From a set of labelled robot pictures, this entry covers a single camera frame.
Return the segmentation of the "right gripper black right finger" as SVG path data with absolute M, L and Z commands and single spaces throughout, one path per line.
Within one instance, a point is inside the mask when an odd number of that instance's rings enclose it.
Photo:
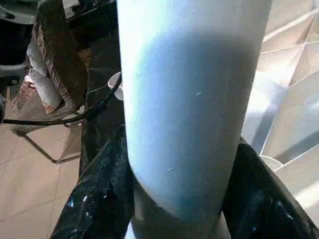
M 222 211 L 233 239 L 317 239 L 319 230 L 246 142 L 237 153 Z

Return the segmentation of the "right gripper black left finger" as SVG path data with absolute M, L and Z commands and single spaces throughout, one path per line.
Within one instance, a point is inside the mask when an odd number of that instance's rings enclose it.
M 79 177 L 51 238 L 122 239 L 133 214 L 133 173 L 121 125 Z

